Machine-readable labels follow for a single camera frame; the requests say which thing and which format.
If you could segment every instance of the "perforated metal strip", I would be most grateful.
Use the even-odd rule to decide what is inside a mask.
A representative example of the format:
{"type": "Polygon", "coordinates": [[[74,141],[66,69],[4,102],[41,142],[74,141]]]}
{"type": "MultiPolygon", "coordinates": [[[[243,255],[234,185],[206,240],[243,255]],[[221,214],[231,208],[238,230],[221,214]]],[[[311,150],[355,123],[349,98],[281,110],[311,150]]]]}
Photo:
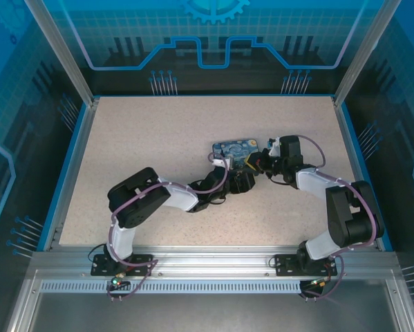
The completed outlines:
{"type": "MultiPolygon", "coordinates": [[[[107,280],[46,280],[41,293],[105,293],[107,280]]],[[[129,293],[139,281],[115,293],[129,293]]],[[[295,280],[149,280],[138,293],[142,294],[290,294],[300,293],[295,280]]]]}

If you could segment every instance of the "speckled tabletop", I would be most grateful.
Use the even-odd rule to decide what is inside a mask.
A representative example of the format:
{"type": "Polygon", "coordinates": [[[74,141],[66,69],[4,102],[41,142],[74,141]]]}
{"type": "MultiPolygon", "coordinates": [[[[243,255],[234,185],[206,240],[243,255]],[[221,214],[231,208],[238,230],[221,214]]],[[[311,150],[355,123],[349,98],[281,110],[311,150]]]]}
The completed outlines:
{"type": "MultiPolygon", "coordinates": [[[[213,167],[214,142],[300,133],[327,156],[324,170],[353,180],[330,97],[103,97],[100,98],[59,243],[92,246],[107,239],[107,192],[150,166],[167,180],[189,183],[213,167]]],[[[321,162],[301,141],[304,161],[321,162]]],[[[326,229],[326,204],[265,176],[245,194],[196,214],[161,207],[137,229],[134,244],[154,246],[293,245],[326,229]]]]}

